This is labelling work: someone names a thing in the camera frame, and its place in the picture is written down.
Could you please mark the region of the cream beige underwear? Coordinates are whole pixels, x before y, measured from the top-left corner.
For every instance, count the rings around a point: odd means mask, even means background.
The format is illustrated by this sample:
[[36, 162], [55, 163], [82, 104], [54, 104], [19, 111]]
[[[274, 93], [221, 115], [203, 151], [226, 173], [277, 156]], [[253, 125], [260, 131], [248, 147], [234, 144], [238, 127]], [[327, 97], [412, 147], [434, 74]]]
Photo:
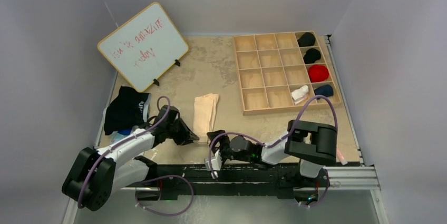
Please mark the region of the cream beige underwear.
[[193, 132], [199, 137], [197, 144], [208, 144], [208, 132], [213, 132], [217, 115], [218, 94], [209, 93], [194, 99]]

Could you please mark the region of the white whiteboard yellow frame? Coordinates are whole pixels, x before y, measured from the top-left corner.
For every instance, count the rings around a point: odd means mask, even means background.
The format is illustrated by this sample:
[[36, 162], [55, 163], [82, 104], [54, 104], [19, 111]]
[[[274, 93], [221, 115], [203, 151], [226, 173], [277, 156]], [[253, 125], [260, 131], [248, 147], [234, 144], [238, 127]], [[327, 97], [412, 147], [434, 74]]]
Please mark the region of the white whiteboard yellow frame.
[[138, 92], [159, 77], [189, 50], [172, 20], [154, 2], [98, 42], [99, 52]]

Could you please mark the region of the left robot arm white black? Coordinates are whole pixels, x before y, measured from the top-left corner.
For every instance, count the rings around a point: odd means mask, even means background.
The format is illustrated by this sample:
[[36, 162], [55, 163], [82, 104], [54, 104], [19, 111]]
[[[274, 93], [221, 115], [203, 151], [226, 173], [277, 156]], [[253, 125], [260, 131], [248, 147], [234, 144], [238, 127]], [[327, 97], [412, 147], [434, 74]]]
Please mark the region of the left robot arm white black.
[[164, 105], [154, 124], [137, 128], [129, 136], [99, 149], [84, 148], [77, 155], [62, 193], [81, 208], [99, 210], [110, 195], [134, 183], [152, 186], [159, 179], [158, 165], [143, 156], [146, 150], [172, 139], [187, 145], [199, 137], [186, 125], [174, 106]]

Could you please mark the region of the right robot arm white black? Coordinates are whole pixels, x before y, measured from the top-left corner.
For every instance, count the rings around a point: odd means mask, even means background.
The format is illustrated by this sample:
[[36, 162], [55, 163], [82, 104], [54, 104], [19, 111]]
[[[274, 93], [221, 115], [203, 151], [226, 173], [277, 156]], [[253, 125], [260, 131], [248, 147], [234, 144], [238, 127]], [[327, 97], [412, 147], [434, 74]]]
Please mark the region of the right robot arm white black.
[[256, 143], [247, 135], [235, 133], [229, 138], [224, 130], [208, 132], [209, 153], [204, 163], [213, 178], [227, 160], [252, 164], [256, 169], [267, 170], [287, 157], [300, 160], [296, 171], [297, 181], [307, 186], [316, 180], [323, 166], [336, 164], [337, 127], [309, 121], [288, 122], [287, 131], [269, 143]]

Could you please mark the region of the white underwear pink trim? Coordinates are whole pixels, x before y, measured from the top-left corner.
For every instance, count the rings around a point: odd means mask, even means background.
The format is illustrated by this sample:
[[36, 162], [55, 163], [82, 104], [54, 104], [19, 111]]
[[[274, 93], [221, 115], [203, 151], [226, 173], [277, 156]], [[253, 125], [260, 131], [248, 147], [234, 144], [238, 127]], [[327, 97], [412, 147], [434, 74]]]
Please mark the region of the white underwear pink trim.
[[302, 87], [291, 91], [290, 94], [294, 105], [297, 105], [309, 97], [309, 87], [308, 85], [303, 85]]

